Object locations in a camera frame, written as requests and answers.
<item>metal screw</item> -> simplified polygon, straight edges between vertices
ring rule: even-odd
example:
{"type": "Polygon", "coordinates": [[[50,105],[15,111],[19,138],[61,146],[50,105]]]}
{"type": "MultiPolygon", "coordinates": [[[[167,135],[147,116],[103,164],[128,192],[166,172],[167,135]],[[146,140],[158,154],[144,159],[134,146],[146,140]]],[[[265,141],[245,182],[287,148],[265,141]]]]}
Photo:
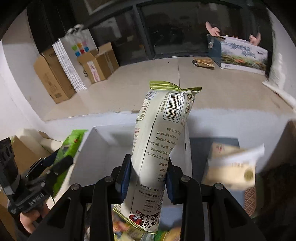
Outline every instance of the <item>metal screw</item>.
{"type": "Polygon", "coordinates": [[[223,186],[223,184],[221,184],[221,183],[216,183],[216,184],[215,184],[215,188],[218,189],[218,190],[222,190],[223,187],[224,187],[224,186],[223,186]]]}
{"type": "Polygon", "coordinates": [[[105,177],[105,182],[107,182],[107,183],[110,183],[110,182],[112,182],[114,180],[114,177],[112,177],[112,176],[107,176],[107,177],[105,177]]]}
{"type": "Polygon", "coordinates": [[[72,189],[73,191],[76,191],[76,190],[78,190],[79,188],[80,188],[80,185],[77,184],[77,183],[71,185],[71,189],[72,189]]]}
{"type": "Polygon", "coordinates": [[[188,177],[188,176],[182,176],[181,177],[182,182],[189,182],[189,180],[190,180],[190,177],[188,177]]]}

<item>green wrapper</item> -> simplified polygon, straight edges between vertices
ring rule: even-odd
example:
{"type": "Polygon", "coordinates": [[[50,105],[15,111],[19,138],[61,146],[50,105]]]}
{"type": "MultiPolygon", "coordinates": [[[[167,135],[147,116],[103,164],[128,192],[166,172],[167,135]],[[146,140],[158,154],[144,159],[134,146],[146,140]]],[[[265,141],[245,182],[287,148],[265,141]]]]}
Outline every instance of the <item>green wrapper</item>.
{"type": "MultiPolygon", "coordinates": [[[[66,156],[71,156],[74,158],[83,138],[84,133],[87,130],[73,130],[71,135],[69,135],[64,141],[63,145],[59,149],[57,156],[54,160],[54,164],[58,163],[66,156]]],[[[59,189],[61,188],[63,181],[66,178],[68,170],[58,176],[57,182],[53,186],[53,197],[56,196],[59,189]]]]}

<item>window glass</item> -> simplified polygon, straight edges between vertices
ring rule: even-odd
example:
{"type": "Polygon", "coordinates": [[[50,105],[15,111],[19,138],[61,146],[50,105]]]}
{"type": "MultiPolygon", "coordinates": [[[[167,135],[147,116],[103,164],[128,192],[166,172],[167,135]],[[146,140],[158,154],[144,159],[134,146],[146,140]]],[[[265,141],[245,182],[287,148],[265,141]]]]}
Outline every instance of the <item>window glass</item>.
{"type": "Polygon", "coordinates": [[[156,54],[207,54],[205,22],[221,35],[243,37],[240,7],[215,3],[170,2],[142,7],[156,54]]]}
{"type": "Polygon", "coordinates": [[[111,42],[119,64],[146,58],[132,11],[109,18],[91,30],[97,46],[111,42]]]}

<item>beige snack package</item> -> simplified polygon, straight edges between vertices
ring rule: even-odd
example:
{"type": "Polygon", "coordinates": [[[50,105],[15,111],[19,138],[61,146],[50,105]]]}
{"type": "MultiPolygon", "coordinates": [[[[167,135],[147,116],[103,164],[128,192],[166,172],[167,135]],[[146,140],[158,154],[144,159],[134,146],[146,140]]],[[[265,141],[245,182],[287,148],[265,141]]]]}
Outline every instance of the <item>beige snack package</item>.
{"type": "Polygon", "coordinates": [[[169,154],[184,130],[195,94],[202,89],[182,90],[165,81],[151,81],[150,88],[136,118],[127,197],[113,208],[145,232],[158,228],[169,154]]]}
{"type": "Polygon", "coordinates": [[[264,155],[264,145],[253,149],[213,143],[208,169],[202,183],[222,183],[231,190],[246,190],[255,185],[257,160],[264,155]]]}

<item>shopping bag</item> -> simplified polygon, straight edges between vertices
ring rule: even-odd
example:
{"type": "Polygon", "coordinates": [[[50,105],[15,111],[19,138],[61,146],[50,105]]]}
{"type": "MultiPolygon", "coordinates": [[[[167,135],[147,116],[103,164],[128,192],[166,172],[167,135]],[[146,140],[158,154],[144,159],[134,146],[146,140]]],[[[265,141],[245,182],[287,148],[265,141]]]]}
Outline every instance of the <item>shopping bag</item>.
{"type": "Polygon", "coordinates": [[[88,29],[82,30],[83,25],[76,25],[59,38],[52,46],[54,51],[76,92],[87,89],[91,82],[84,74],[83,67],[77,57],[96,49],[95,42],[88,29]]]}

